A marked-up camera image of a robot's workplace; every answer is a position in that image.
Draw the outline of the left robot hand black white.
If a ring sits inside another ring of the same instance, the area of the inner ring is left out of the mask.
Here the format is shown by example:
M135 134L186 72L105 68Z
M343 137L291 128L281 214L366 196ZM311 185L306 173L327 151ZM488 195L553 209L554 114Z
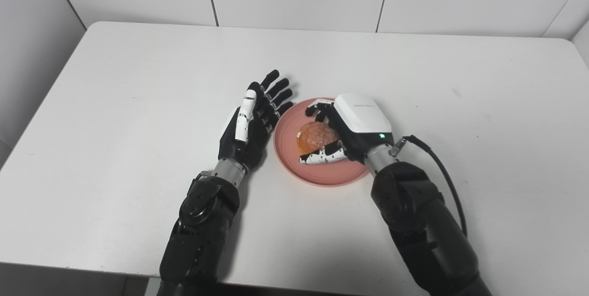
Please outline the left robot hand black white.
M294 105L289 86L278 70L250 83L219 140L219 161L235 162L245 172L259 166L278 120Z

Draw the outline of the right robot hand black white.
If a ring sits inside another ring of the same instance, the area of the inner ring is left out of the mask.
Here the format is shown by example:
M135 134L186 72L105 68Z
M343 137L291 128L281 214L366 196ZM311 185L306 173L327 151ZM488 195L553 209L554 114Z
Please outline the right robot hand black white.
M327 164L347 158L376 174L397 162L391 122L368 95L345 93L335 99L316 99L307 106L305 115L326 121L339 140L301 155L301 164Z

